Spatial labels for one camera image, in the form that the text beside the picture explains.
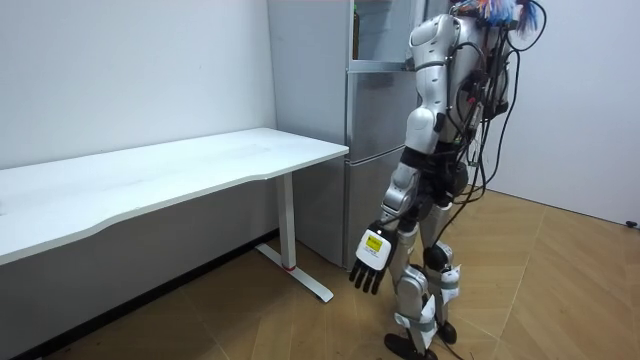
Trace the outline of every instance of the herringbone floor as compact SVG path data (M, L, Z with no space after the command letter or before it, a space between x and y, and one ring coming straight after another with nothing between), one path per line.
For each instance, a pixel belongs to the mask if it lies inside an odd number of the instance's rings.
M487 193L445 242L462 264L451 322L463 358L638 359L639 231ZM251 252L50 359L396 359L382 343L402 332L388 277L381 294L363 294L298 249L300 267L334 292L330 303ZM439 341L434 349L454 359Z

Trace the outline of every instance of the refrigerator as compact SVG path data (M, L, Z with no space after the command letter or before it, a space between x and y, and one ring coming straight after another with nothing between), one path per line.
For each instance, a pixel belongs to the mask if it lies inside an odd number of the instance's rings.
M351 269L403 150L418 104L406 71L424 0L268 0L279 130L344 144L349 154L293 174L297 240ZM354 5L360 18L353 59Z

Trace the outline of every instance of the table top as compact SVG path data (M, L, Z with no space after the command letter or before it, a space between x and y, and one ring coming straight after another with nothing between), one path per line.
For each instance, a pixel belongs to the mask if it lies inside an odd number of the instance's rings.
M1 170L0 265L348 151L259 128Z

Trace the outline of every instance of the desk foot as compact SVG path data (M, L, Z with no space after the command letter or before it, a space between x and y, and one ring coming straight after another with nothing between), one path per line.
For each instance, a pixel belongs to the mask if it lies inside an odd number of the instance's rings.
M269 245L260 244L256 246L256 250L263 253L266 257L271 259L271 261L276 263L278 266L280 267L283 266L282 258L280 254L278 254L275 250L269 247ZM285 270L285 271L287 271L289 275L296 278L296 280L300 281L302 285L306 286L309 290L311 290L311 292L316 294L316 296L323 302L327 303L329 302L329 300L333 299L333 293L331 292L331 290L327 289L326 287L324 287L324 285L317 282L316 279L309 276L306 272L300 270L300 268L296 267L291 271L288 271L288 270Z

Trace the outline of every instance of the robot leg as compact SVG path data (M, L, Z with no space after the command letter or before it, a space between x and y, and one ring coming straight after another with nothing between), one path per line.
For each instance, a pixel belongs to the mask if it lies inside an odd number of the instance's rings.
M409 264L417 233L417 224L409 232L398 231L397 248L389 264L398 305L394 318L406 329L408 338L387 334L384 342L403 359L437 360L435 353L429 350L437 331L435 298L427 294L427 278L420 266Z
M435 298L438 333L443 341L455 344L457 333L449 323L449 301L460 294L460 266L453 267L453 250L436 237L449 219L452 205L434 205L429 216L420 222L424 246L424 269L429 283L429 293Z

